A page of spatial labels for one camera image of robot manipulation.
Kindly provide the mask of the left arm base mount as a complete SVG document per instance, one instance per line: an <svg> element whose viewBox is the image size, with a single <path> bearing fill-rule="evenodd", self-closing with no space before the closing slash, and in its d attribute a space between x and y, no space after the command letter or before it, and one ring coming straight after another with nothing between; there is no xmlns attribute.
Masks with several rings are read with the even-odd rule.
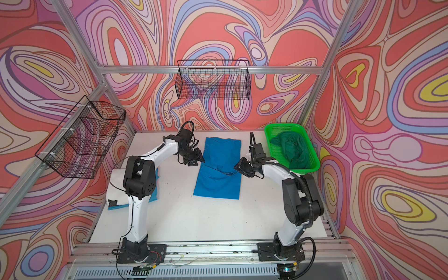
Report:
<svg viewBox="0 0 448 280"><path fill-rule="evenodd" d="M164 244L127 244L120 248L118 264L159 264L165 260L167 245Z"/></svg>

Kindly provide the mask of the blue t-shirt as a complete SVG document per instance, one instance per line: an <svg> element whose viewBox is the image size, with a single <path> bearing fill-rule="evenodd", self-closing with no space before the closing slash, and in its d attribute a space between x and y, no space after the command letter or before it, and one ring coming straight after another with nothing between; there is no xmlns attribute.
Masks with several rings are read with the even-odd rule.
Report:
<svg viewBox="0 0 448 280"><path fill-rule="evenodd" d="M238 200L242 175L235 170L242 142L211 137L205 140L204 159L199 168L194 196Z"/></svg>

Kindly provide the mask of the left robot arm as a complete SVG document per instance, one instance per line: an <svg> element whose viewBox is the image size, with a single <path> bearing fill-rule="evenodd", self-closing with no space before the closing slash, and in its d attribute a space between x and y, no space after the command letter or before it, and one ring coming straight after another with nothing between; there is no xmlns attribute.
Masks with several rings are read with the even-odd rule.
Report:
<svg viewBox="0 0 448 280"><path fill-rule="evenodd" d="M194 129L181 128L177 134L163 137L162 143L141 156L131 156L126 165L122 185L128 196L128 230L121 238L117 262L147 263L148 248L147 216L149 199L156 189L156 169L168 158L176 155L178 162L197 166L205 159L197 147Z"/></svg>

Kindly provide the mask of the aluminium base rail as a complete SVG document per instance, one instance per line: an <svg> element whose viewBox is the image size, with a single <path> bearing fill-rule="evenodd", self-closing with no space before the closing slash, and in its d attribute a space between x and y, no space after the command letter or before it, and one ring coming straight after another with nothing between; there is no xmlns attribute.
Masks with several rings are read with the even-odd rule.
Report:
<svg viewBox="0 0 448 280"><path fill-rule="evenodd" d="M146 264L116 262L112 243L80 245L70 257L66 280L364 280L346 241L305 241L278 257L268 240L150 244Z"/></svg>

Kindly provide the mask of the aluminium frame post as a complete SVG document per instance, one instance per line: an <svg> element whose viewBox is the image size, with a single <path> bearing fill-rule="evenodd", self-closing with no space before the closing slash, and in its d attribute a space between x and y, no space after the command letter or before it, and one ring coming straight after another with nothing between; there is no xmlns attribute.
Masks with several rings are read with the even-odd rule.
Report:
<svg viewBox="0 0 448 280"><path fill-rule="evenodd" d="M1 3L1 226L44 172L92 179L106 156L80 155L68 144L83 127L124 118L116 84L100 72L133 60L121 1Z"/></svg>
<svg viewBox="0 0 448 280"><path fill-rule="evenodd" d="M315 83L313 84L313 87L311 89L311 92L306 99L306 102L303 106L303 110L301 112L300 118L298 120L298 124L301 126L305 126L308 122L308 119L311 115L312 108L314 106L314 103L317 99L317 96L319 92L321 91L322 87L324 86L324 82L326 81L326 78L328 77L332 63L334 62L336 55L338 53L338 50L342 46L342 43L345 39L346 34L349 31L350 25L352 24L358 9L363 4L364 1L358 1L358 0L352 0L349 1L348 6L346 7L346 11L343 14L343 18L340 22L340 25L336 31L336 35L333 38L332 43L330 44L329 50L327 52L327 55L325 56L325 60L323 63L323 69L322 72L318 75L316 78Z"/></svg>

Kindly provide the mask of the aluminium frame left post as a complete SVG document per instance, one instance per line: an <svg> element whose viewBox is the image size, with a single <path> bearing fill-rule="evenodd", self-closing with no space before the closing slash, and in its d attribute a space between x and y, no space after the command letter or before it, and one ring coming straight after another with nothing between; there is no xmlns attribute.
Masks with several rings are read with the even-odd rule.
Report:
<svg viewBox="0 0 448 280"><path fill-rule="evenodd" d="M133 60L121 1L1 3L1 226L44 172L92 179L106 156L80 155L68 144L83 127L124 118L116 84L100 72Z"/></svg>

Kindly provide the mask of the dark green t-shirt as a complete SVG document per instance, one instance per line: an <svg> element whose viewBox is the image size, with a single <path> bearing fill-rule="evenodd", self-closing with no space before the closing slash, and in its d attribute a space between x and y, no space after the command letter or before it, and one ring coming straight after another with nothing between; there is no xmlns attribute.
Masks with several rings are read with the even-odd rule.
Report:
<svg viewBox="0 0 448 280"><path fill-rule="evenodd" d="M283 131L270 140L273 146L281 148L281 154L289 163L289 169L310 168L310 156L305 139L297 132Z"/></svg>

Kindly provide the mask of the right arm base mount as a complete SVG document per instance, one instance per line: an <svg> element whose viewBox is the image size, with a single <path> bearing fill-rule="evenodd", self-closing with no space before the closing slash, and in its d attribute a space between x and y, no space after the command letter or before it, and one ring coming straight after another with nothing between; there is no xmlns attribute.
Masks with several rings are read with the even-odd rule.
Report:
<svg viewBox="0 0 448 280"><path fill-rule="evenodd" d="M283 246L277 241L261 242L257 244L256 252L260 261L295 261L305 260L302 245Z"/></svg>

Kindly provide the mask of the green plastic basket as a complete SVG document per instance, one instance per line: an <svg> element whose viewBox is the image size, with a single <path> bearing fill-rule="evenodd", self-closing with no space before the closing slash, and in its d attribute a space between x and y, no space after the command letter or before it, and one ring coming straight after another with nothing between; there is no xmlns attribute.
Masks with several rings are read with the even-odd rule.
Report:
<svg viewBox="0 0 448 280"><path fill-rule="evenodd" d="M306 130L293 123L265 126L269 154L293 172L305 175L316 172L320 161Z"/></svg>

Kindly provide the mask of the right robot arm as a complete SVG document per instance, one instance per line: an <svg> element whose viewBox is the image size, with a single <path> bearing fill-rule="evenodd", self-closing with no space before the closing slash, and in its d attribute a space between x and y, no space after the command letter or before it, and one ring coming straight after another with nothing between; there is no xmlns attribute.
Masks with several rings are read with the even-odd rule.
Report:
<svg viewBox="0 0 448 280"><path fill-rule="evenodd" d="M249 155L248 159L242 157L234 169L248 178L268 178L280 185L287 217L281 230L274 234L269 248L259 248L258 252L271 254L279 260L297 257L301 243L305 240L304 232L324 214L316 183L312 176L298 175L273 157L268 157L260 143L249 145Z"/></svg>

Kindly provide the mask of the aluminium frame right post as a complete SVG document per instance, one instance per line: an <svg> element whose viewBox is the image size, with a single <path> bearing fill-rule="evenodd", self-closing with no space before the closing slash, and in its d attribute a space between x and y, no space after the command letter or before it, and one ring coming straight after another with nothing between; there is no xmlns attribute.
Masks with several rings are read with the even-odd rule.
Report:
<svg viewBox="0 0 448 280"><path fill-rule="evenodd" d="M323 69L322 72L318 75L316 78L315 83L313 84L313 87L311 89L311 92L306 99L306 102L303 106L303 110L301 112L300 118L298 120L298 124L301 126L305 126L308 122L308 119L311 115L312 108L314 106L314 103L317 99L317 96L319 92L321 91L322 87L324 86L324 82L326 81L326 78L328 77L332 63L334 62L336 55L338 53L338 50L342 46L342 43L345 39L346 34L349 31L350 25L352 24L358 9L363 4L364 1L358 1L358 0L352 0L349 1L348 6L346 7L346 11L343 14L343 18L340 22L340 25L336 31L336 35L333 38L332 43L330 44L329 50L327 52L327 55L325 56L325 60L323 63Z"/></svg>

